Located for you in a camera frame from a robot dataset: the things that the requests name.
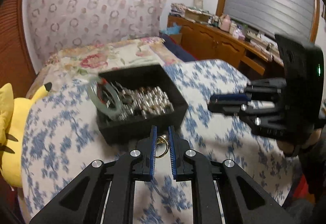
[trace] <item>cardboard box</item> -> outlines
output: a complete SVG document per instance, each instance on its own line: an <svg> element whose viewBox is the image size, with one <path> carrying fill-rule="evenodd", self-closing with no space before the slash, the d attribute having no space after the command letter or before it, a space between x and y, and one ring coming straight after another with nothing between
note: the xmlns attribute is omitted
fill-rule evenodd
<svg viewBox="0 0 326 224"><path fill-rule="evenodd" d="M210 17L211 15L206 13L194 12L188 9L185 11L185 19L194 20L199 23L208 23Z"/></svg>
<svg viewBox="0 0 326 224"><path fill-rule="evenodd" d="M175 43L177 43L178 45L181 44L181 39L182 39L182 34L174 34L174 35L169 35L170 38L172 38L174 40Z"/></svg>
<svg viewBox="0 0 326 224"><path fill-rule="evenodd" d="M108 144L125 144L130 140L139 140L149 137L152 125L156 125L158 135L167 132L173 125L179 129L188 109L188 104L160 65L149 65L133 68L124 68L116 71L100 73L100 77L108 82L118 82L122 86L134 90L140 87L159 86L167 93L174 111L159 116L144 119L142 116L132 120L111 121L100 111L97 111L97 125Z"/></svg>

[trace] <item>black box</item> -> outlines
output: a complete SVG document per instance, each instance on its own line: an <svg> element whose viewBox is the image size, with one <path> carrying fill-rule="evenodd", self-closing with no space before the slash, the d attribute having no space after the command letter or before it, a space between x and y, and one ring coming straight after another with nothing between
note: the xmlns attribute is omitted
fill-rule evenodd
<svg viewBox="0 0 326 224"><path fill-rule="evenodd" d="M167 93L174 111L159 116L144 119L142 116L132 120L110 121L108 117L97 110L97 125L108 144L125 144L130 140L139 140L149 137L152 125L156 125L158 135L167 131L173 125L179 129L188 109L188 104L160 65L148 65L134 68L125 68L105 73L99 73L108 82L118 82L122 86L135 90L140 87L159 86Z"/></svg>

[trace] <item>yellow plush toy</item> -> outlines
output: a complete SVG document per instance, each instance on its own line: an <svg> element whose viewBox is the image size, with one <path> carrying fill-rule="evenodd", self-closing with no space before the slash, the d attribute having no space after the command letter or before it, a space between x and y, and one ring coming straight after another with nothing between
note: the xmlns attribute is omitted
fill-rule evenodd
<svg viewBox="0 0 326 224"><path fill-rule="evenodd" d="M43 85L32 99L14 99L11 84L0 89L0 172L13 187L22 187L22 140L29 110L48 94L51 87L52 83Z"/></svg>

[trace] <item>floral blanket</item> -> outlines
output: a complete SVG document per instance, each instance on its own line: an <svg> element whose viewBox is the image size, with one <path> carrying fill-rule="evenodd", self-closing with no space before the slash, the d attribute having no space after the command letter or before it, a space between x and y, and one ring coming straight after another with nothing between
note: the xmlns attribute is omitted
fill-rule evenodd
<svg viewBox="0 0 326 224"><path fill-rule="evenodd" d="M106 45L68 48L53 54L39 72L26 97L30 98L45 83L51 92L78 78L89 80L99 72L146 64L170 65L181 62L159 37L124 40Z"/></svg>

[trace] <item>plush ear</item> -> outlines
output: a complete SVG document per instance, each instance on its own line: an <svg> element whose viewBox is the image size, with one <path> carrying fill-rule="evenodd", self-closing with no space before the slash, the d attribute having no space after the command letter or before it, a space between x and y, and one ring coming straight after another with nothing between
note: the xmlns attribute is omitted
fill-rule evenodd
<svg viewBox="0 0 326 224"><path fill-rule="evenodd" d="M5 84L0 89L0 145L6 140L5 130L9 125L14 111L14 94L11 84Z"/></svg>
<svg viewBox="0 0 326 224"><path fill-rule="evenodd" d="M46 83L44 85L42 85L36 92L35 94L33 95L31 101L33 103L35 103L37 100L43 98L43 97L46 97L49 93L49 91L51 90L52 88L52 83Z"/></svg>

